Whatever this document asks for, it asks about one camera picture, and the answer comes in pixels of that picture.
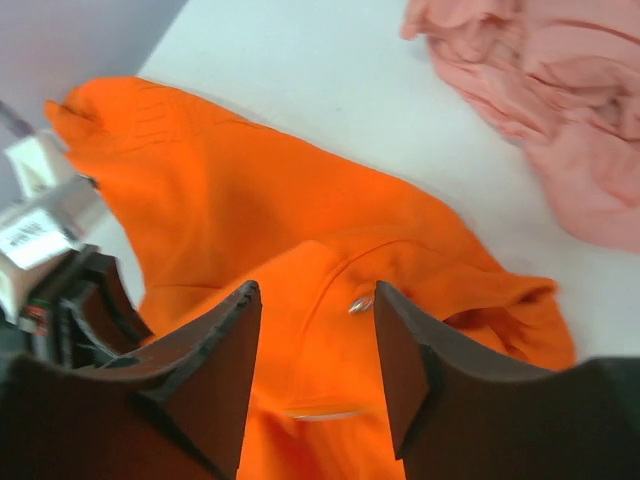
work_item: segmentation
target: white label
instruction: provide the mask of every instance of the white label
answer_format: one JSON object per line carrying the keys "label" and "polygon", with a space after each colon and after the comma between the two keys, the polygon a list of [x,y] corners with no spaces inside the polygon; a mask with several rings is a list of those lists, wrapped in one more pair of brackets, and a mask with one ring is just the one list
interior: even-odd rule
{"label": "white label", "polygon": [[60,225],[41,208],[0,230],[0,251],[24,270],[66,252],[72,246]]}

